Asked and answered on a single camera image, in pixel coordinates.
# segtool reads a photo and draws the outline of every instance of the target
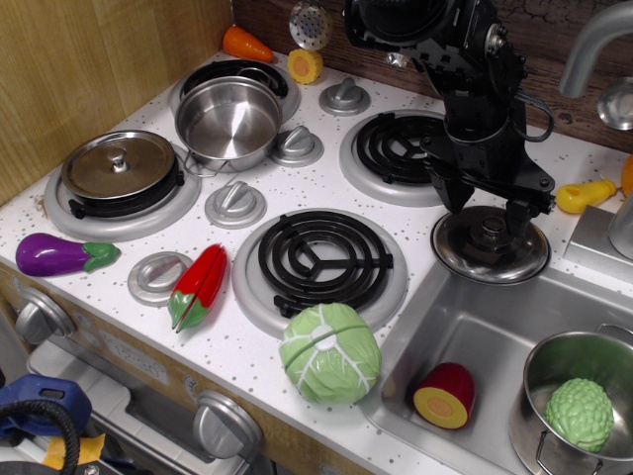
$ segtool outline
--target wooden panel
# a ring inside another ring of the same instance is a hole
[[[297,48],[287,28],[295,0],[262,0],[257,2],[257,8],[253,8],[253,2],[249,0],[233,0],[232,3],[235,22],[268,46],[279,52]],[[437,97],[428,81],[412,66],[405,71],[391,69],[384,64],[382,54],[353,48],[349,44],[343,31],[343,0],[324,0],[322,3],[334,19],[332,40],[321,51],[326,66]],[[578,32],[589,18],[618,3],[617,0],[494,0],[494,3],[517,52],[527,56],[526,68],[530,76],[523,82],[523,89],[549,104],[556,117],[556,132],[633,152],[633,133],[609,129],[595,111],[602,88],[615,79],[633,74],[630,53],[633,36],[622,37],[604,49],[588,92],[582,99],[567,99],[558,92],[567,55]],[[535,126],[546,126],[545,115],[536,110],[528,111],[528,121]]]
[[[0,0],[0,204],[222,47],[229,0]]]

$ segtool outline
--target white speckled countertop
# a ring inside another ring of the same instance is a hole
[[[219,54],[216,58],[224,59],[227,56]],[[281,54],[277,58],[277,65],[285,68],[287,58]],[[361,215],[382,226],[396,240],[407,259],[409,282],[406,305],[435,261],[429,234],[446,211],[442,207],[397,207],[364,196],[350,186],[340,172],[338,149],[346,132],[354,124],[379,112],[398,109],[442,112],[443,106],[441,102],[426,97],[355,78],[357,84],[370,93],[371,107],[360,116],[332,117],[320,109],[318,94],[325,87],[340,83],[345,77],[341,72],[326,69],[318,82],[301,86],[299,111],[282,127],[282,131],[287,131],[298,125],[306,125],[320,137],[325,153],[319,161],[303,168],[284,168],[266,162],[240,172],[238,178],[258,189],[267,200],[268,210],[259,224],[287,212],[331,208]],[[169,91],[165,91],[116,129],[148,130],[181,144],[173,127],[168,97]],[[600,176],[616,177],[627,156],[622,152],[556,134],[544,143],[529,144],[527,149],[530,156],[556,179],[558,185],[585,182]],[[14,268],[17,245],[31,233],[50,233],[72,240],[60,233],[45,217],[42,196],[46,179],[43,178],[0,209],[0,259]],[[173,250],[195,259],[204,248],[220,242],[226,247],[229,260],[234,259],[240,245],[254,227],[244,230],[219,229],[209,224],[204,212],[209,195],[234,179],[235,174],[221,174],[203,180],[197,203],[182,220],[150,237],[117,243],[123,255],[115,264],[92,274],[49,278],[46,285],[71,300],[80,299],[82,305],[89,306],[96,315],[209,375],[235,394],[373,472],[398,475],[455,473],[373,427],[356,405],[318,406],[304,400],[282,370],[278,354],[279,340],[258,330],[242,314],[230,285],[225,286],[222,297],[201,326],[181,333],[171,330],[170,317],[165,308],[146,307],[132,298],[128,292],[128,274],[137,262],[152,253]],[[601,208],[615,211],[622,201],[622,193],[618,192]],[[504,200],[478,191],[469,205],[482,204],[502,206]],[[551,266],[633,296],[631,284],[590,271],[563,257],[577,221],[578,217],[567,215],[558,208],[551,215],[539,216],[533,221],[552,245]],[[385,340],[397,320],[398,317],[393,318],[375,333],[379,344]]]

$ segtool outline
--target toy cabbage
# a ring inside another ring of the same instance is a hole
[[[382,355],[354,309],[320,304],[299,313],[279,348],[286,374],[314,403],[353,403],[376,383]]]
[[[545,420],[558,435],[589,452],[598,452],[613,428],[613,407],[601,386],[571,379],[547,403]]]

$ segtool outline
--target sink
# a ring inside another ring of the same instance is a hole
[[[459,472],[527,475],[508,434],[525,360],[549,335],[603,323],[632,328],[633,299],[552,268],[491,286],[436,263],[383,343],[381,376],[359,406],[380,430]],[[456,430],[428,423],[412,403],[419,382],[444,361],[467,367],[477,385],[470,421]]]

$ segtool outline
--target toy red pepper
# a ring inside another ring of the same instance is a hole
[[[177,333],[198,325],[209,314],[222,287],[227,264],[225,249],[214,244],[180,277],[168,305],[172,328]]]

